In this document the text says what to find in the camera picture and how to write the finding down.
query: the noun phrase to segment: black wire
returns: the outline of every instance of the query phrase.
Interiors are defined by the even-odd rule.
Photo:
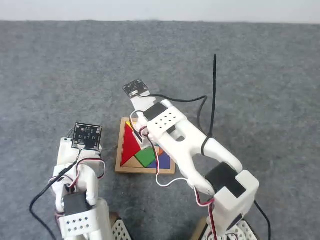
[[[155,97],[156,98],[156,97],[158,97],[158,98],[163,98],[163,99],[167,99],[167,100],[170,100],[173,102],[178,102],[178,103],[191,103],[191,102],[196,102],[196,101],[202,100],[202,103],[201,103],[201,105],[198,109],[197,115],[196,115],[196,124],[197,124],[197,127],[200,129],[200,131],[204,132],[203,128],[201,127],[201,123],[200,123],[200,115],[201,115],[201,111],[202,111],[202,109],[208,99],[207,95],[200,96],[200,97],[197,97],[194,99],[176,99],[176,98],[168,97],[168,96],[165,96],[162,94],[149,94],[149,95],[138,95],[138,96],[141,98],[147,98],[147,97]]]
[[[271,240],[271,223],[268,218],[268,216],[265,214],[265,212],[262,210],[262,208],[259,206],[258,202],[254,200],[255,206],[259,209],[260,213],[264,216],[266,222],[268,223],[268,240]]]
[[[210,120],[210,128],[206,135],[206,139],[203,141],[201,146],[201,154],[205,155],[205,145],[207,144],[208,140],[213,136],[213,129],[215,123],[215,112],[216,112],[216,92],[217,92],[217,55],[213,57],[213,90],[212,90],[212,109],[211,109],[211,120]]]
[[[70,165],[68,166],[67,168],[63,169],[59,175],[52,181],[50,181],[48,183],[47,186],[45,186],[45,188],[37,195],[34,197],[34,199],[31,201],[30,203],[30,206],[29,206],[29,212],[32,214],[32,216],[39,222],[42,224],[42,226],[44,226],[44,228],[49,232],[51,238],[53,240],[57,240],[56,236],[54,235],[54,233],[52,232],[52,230],[50,229],[50,227],[37,215],[35,214],[34,210],[33,210],[33,206],[34,204],[36,203],[36,201],[43,195],[45,194],[45,192],[51,188],[51,186],[57,182],[64,174],[66,174],[69,170],[71,170],[76,164],[77,164],[77,161],[80,157],[80,153],[81,153],[82,149],[79,149],[79,154],[78,156],[76,157],[76,160]]]
[[[217,55],[213,57],[213,90],[212,90],[212,109],[211,109],[211,121],[210,121],[210,129],[208,132],[208,136],[213,135],[212,131],[214,129],[215,122],[215,112],[216,112],[216,92],[217,92]]]

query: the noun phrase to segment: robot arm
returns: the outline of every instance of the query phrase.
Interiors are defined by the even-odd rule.
[[[87,145],[79,146],[81,151],[73,148],[75,138],[78,137],[76,134],[73,138],[61,138],[57,166],[53,171],[52,179],[78,159],[77,164],[52,185],[61,235],[65,240],[111,240],[114,237],[109,206],[104,199],[98,198],[98,170],[99,163],[103,161],[100,158],[102,147],[99,145],[100,141],[96,140],[95,133],[100,133],[101,129],[82,125],[86,127],[80,135],[81,139],[85,139],[87,128],[90,130],[87,140],[84,140]]]
[[[251,208],[259,181],[240,161],[215,139],[210,138],[203,148],[204,155],[219,165],[203,177],[195,168],[192,157],[202,153],[207,136],[168,100],[155,103],[141,80],[123,87],[138,114],[135,129],[146,126],[148,138],[158,144],[178,165],[188,185],[209,196],[214,196],[213,215],[218,235],[235,226]],[[151,145],[148,139],[133,133],[141,148]]]

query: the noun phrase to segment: perforated plate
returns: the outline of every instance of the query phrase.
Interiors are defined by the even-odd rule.
[[[241,220],[231,228],[226,235],[217,236],[217,240],[227,240],[227,237],[229,237],[230,240],[258,240],[245,220]],[[211,228],[208,225],[201,240],[214,240],[214,236],[211,234]]]
[[[115,240],[132,240],[124,221],[118,219],[112,227],[112,234]]]
[[[245,220],[240,221],[237,226],[244,232],[246,240],[258,240],[254,232]]]
[[[74,237],[99,229],[97,208],[59,218],[62,237]]]
[[[149,133],[158,139],[172,126],[186,119],[187,117],[183,115],[182,112],[180,112],[176,107],[172,106],[152,121],[149,121],[147,127]]]

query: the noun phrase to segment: gray carpet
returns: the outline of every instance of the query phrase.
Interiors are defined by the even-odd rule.
[[[184,182],[163,189],[153,175],[114,172],[120,118],[133,111],[121,87],[141,78],[152,93],[211,96],[214,53],[214,137],[259,179],[256,198],[273,239],[315,240],[320,25],[95,21],[0,22],[0,239],[49,239],[28,207],[52,176],[60,137],[77,121],[104,126],[99,194],[132,236],[188,239],[207,209]],[[211,100],[202,114],[207,128]],[[176,106],[196,122],[199,103]],[[214,162],[195,158],[202,174]],[[51,193],[34,209],[59,236]],[[266,239],[259,212],[247,218]]]

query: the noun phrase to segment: white wire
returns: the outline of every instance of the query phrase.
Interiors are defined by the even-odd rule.
[[[94,161],[97,161],[97,162],[100,162],[100,163],[103,163],[103,176],[105,175],[106,173],[106,163],[105,161],[101,160],[101,159],[87,159],[87,160],[83,160],[82,162],[80,162],[80,164],[78,163],[76,165],[76,168],[78,168],[81,164],[83,164],[84,162],[94,162]],[[77,175],[76,175],[76,178],[74,179],[74,181],[69,185],[69,186],[75,186],[76,185],[76,182],[78,181],[80,177],[80,171],[77,169]]]
[[[135,113],[137,113],[137,112],[139,112],[139,110],[135,110],[135,111],[133,111],[133,112],[130,114],[130,123],[132,123],[133,129],[134,129],[135,131],[139,132],[139,131],[136,129],[135,125],[134,125],[134,121],[132,120],[133,115],[134,115]]]
[[[153,149],[153,152],[154,152],[154,155],[155,155],[155,161],[156,161],[156,175],[155,175],[155,181],[156,183],[162,187],[162,188],[167,188],[169,187],[171,184],[173,184],[174,182],[178,181],[178,180],[184,180],[184,181],[188,181],[188,179],[184,178],[184,177],[178,177],[176,179],[173,179],[171,182],[167,183],[167,184],[161,184],[159,181],[158,181],[158,176],[160,174],[160,162],[159,162],[159,156],[158,156],[158,153],[156,151],[156,148],[155,148],[155,145],[152,143],[152,141],[149,139],[150,143],[151,143],[151,147]]]
[[[194,190],[194,194],[195,194],[195,200],[196,200],[196,204],[198,204],[199,207],[208,207],[212,204],[212,202],[209,201],[209,203],[206,203],[206,204],[202,204],[201,202],[199,202],[198,200],[198,194],[197,194],[197,189],[195,187],[193,187],[193,190]]]

